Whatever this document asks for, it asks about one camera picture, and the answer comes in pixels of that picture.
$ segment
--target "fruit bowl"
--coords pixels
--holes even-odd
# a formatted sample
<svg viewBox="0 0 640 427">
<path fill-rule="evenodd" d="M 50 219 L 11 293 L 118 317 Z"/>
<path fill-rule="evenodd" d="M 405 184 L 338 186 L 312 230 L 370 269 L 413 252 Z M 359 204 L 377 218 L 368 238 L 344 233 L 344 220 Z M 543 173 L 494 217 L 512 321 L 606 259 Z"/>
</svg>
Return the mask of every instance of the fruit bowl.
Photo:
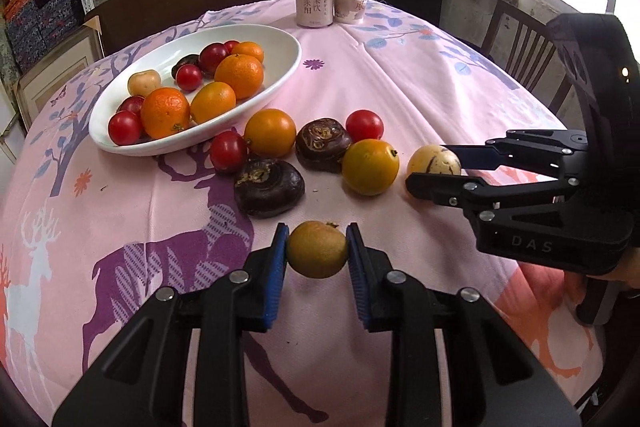
<svg viewBox="0 0 640 427">
<path fill-rule="evenodd" d="M 107 126 L 118 106 L 129 96 L 127 81 L 133 73 L 156 70 L 162 78 L 162 86 L 177 87 L 171 76 L 171 68 L 180 58 L 189 54 L 199 54 L 212 42 L 229 40 L 257 42 L 264 49 L 264 81 L 258 93 L 239 101 L 235 108 L 225 114 L 173 136 L 126 146 L 117 146 L 111 141 Z M 153 156 L 185 149 L 212 138 L 236 121 L 263 108 L 289 80 L 299 65 L 301 56 L 302 49 L 295 37 L 270 26 L 220 26 L 180 37 L 140 57 L 113 79 L 95 103 L 89 120 L 89 134 L 100 149 L 125 156 Z M 196 93 L 197 91 L 193 91 L 185 95 L 191 102 Z"/>
</svg>

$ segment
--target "aluminum can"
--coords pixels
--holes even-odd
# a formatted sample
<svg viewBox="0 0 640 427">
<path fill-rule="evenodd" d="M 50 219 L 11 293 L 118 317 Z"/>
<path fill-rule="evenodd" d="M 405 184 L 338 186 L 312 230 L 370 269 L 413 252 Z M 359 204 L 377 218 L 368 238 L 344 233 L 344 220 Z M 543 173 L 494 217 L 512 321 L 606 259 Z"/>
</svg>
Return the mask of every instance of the aluminum can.
<svg viewBox="0 0 640 427">
<path fill-rule="evenodd" d="M 334 21 L 334 0 L 296 0 L 296 23 L 305 28 L 325 28 Z"/>
</svg>

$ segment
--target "human hand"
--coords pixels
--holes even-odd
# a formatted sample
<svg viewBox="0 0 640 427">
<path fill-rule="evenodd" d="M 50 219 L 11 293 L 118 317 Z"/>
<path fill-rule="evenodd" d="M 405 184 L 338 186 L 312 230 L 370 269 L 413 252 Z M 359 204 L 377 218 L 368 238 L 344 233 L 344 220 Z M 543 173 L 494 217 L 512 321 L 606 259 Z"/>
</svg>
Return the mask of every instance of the human hand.
<svg viewBox="0 0 640 427">
<path fill-rule="evenodd" d="M 590 277 L 606 281 L 622 281 L 631 288 L 640 289 L 640 248 L 627 248 L 618 265 L 610 273 Z"/>
</svg>

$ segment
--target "tomato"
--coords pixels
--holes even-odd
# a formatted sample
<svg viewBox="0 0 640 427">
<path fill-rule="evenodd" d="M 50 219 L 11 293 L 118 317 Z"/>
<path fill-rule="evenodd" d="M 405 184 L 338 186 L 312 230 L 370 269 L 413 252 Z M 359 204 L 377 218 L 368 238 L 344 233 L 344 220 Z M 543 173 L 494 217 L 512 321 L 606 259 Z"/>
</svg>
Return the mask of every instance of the tomato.
<svg viewBox="0 0 640 427">
<path fill-rule="evenodd" d="M 131 111 L 118 111 L 108 125 L 109 138 L 116 145 L 133 145 L 142 136 L 140 117 Z"/>
<path fill-rule="evenodd" d="M 352 112 L 347 118 L 345 127 L 354 143 L 367 138 L 379 140 L 385 132 L 382 119 L 368 109 Z"/>
<path fill-rule="evenodd" d="M 124 102 L 120 104 L 118 111 L 131 111 L 133 114 L 140 116 L 140 110 L 142 109 L 142 103 L 145 101 L 144 96 L 136 95 L 125 98 Z"/>
<path fill-rule="evenodd" d="M 249 156 L 244 138 L 235 131 L 218 134 L 211 142 L 209 157 L 219 172 L 238 172 Z"/>
<path fill-rule="evenodd" d="M 193 91 L 202 85 L 202 71 L 193 64 L 185 64 L 180 66 L 175 73 L 175 83 L 181 90 Z"/>
<path fill-rule="evenodd" d="M 234 50 L 234 46 L 236 44 L 239 44 L 240 42 L 238 41 L 227 41 L 225 42 L 225 48 L 226 48 L 226 52 L 231 55 L 232 51 Z"/>
</svg>

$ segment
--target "pink tablecloth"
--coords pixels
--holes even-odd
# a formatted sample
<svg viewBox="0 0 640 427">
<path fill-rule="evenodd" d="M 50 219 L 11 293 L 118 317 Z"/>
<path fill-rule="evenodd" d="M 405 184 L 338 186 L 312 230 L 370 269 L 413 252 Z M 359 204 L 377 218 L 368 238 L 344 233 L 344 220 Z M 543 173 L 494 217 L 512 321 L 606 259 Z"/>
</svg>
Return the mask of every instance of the pink tablecloth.
<svg viewBox="0 0 640 427">
<path fill-rule="evenodd" d="M 460 210 L 412 200 L 403 175 L 385 194 L 359 198 L 339 176 L 300 168 L 303 202 L 283 216 L 249 220 L 232 182 L 214 174 L 208 144 L 162 161 L 104 153 L 88 137 L 91 108 L 125 66 L 198 29 L 243 22 L 282 28 L 302 44 L 303 62 L 272 107 L 298 126 L 326 116 L 344 121 L 358 108 L 377 112 L 401 173 L 426 143 L 561 128 L 504 72 L 407 13 L 370 2 L 363 25 L 317 30 L 298 28 L 293 13 L 294 0 L 273 0 L 169 28 L 78 74 L 36 119 L 1 223 L 8 276 L 0 280 L 0 361 L 29 403 L 50 422 L 83 367 L 159 285 L 205 287 L 267 246 L 278 221 L 293 228 L 307 219 L 343 229 L 357 221 L 368 246 L 428 287 L 478 288 L 577 399 L 600 374 L 602 352 L 572 317 L 562 272 L 478 253 Z M 513 169 L 490 179 L 534 180 Z M 273 330 L 248 345 L 252 425 L 382 425 L 389 340 L 357 321 L 346 270 L 321 281 L 288 270 Z M 187 407 L 187 424 L 190 414 Z"/>
</svg>

